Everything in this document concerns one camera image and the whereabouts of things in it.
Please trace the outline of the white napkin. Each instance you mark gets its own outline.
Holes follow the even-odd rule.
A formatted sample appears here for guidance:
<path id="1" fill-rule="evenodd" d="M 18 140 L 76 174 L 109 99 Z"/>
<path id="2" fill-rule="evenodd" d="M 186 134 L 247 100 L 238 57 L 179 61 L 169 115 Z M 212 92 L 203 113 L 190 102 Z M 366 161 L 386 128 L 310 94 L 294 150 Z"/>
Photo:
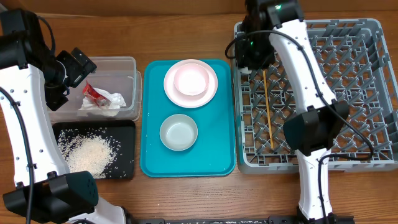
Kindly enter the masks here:
<path id="1" fill-rule="evenodd" d="M 79 115 L 88 116 L 89 114 L 93 114 L 106 117 L 115 117 L 119 113 L 119 110 L 126 106 L 126 102 L 124 101 L 122 94 L 109 93 L 108 91 L 102 90 L 100 88 L 95 88 L 95 90 L 99 94 L 109 99 L 111 101 L 110 105 L 98 107 L 88 97 L 84 97 L 83 104 L 78 112 Z"/>

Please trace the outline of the grey bowl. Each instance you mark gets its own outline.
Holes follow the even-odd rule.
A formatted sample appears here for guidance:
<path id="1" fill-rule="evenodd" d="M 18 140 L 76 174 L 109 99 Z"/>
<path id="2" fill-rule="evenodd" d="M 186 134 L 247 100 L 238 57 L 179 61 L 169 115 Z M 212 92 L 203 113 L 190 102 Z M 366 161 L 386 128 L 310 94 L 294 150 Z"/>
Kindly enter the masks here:
<path id="1" fill-rule="evenodd" d="M 194 145 L 198 128 L 194 120 L 185 114 L 173 114 L 160 127 L 160 140 L 172 151 L 184 151 Z"/>

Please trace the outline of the wooden chopstick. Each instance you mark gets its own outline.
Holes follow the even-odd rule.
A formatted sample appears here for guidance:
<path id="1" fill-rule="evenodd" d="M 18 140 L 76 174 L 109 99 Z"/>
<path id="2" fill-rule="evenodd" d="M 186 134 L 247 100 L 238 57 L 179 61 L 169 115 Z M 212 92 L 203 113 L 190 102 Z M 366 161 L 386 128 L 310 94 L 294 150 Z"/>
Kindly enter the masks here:
<path id="1" fill-rule="evenodd" d="M 270 108 L 269 108 L 269 97 L 268 97 L 268 91 L 267 91 L 267 78 L 266 78 L 265 70 L 262 71 L 262 76 L 263 76 L 263 84 L 264 84 L 264 97 L 266 100 L 267 123 L 268 123 L 268 128 L 269 128 L 269 141 L 270 141 L 271 149 L 273 149 L 274 142 L 273 142 L 273 135 L 272 135 L 271 113 L 270 113 Z"/>

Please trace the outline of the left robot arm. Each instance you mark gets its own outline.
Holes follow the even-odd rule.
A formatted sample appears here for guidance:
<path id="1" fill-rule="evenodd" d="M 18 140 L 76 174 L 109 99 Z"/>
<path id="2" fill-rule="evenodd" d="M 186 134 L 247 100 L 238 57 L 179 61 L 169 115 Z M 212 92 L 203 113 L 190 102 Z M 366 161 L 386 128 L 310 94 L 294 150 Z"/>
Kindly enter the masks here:
<path id="1" fill-rule="evenodd" d="M 13 9 L 1 13 L 1 109 L 14 156 L 15 189 L 6 208 L 38 223 L 134 223 L 123 207 L 100 197 L 87 171 L 70 172 L 49 112 L 96 70 L 80 50 L 55 53 L 42 34 L 44 19 Z"/>

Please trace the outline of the pale green cup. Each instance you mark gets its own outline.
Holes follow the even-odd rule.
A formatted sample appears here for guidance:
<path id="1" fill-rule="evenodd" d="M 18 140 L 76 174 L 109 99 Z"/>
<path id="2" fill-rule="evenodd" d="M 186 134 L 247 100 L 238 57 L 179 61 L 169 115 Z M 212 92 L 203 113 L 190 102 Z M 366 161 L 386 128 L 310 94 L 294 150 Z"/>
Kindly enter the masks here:
<path id="1" fill-rule="evenodd" d="M 251 70 L 251 69 L 248 69 L 247 67 L 240 68 L 239 71 L 240 71 L 241 73 L 243 73 L 243 74 L 251 74 L 251 73 L 252 73 L 252 70 Z"/>

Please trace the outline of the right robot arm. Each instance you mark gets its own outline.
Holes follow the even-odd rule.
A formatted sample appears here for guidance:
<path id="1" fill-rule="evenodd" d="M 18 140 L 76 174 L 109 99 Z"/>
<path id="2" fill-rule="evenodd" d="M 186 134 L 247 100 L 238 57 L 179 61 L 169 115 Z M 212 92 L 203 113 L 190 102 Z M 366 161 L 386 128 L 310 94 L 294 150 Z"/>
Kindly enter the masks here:
<path id="1" fill-rule="evenodd" d="M 338 223 L 328 194 L 328 158 L 349 113 L 327 85 L 308 40 L 298 1 L 246 1 L 247 14 L 236 37 L 234 59 L 240 71 L 256 72 L 278 56 L 288 76 L 296 115 L 283 125 L 300 173 L 297 220 Z"/>

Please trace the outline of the red foil snack wrapper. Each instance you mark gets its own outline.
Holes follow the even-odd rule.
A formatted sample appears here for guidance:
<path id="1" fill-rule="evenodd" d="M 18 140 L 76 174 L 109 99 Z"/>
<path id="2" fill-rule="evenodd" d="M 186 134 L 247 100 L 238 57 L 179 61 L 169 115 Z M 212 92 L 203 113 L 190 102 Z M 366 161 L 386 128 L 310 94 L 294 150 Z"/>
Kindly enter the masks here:
<path id="1" fill-rule="evenodd" d="M 96 106 L 110 105 L 111 101 L 98 93 L 88 82 L 83 89 L 83 94 Z"/>

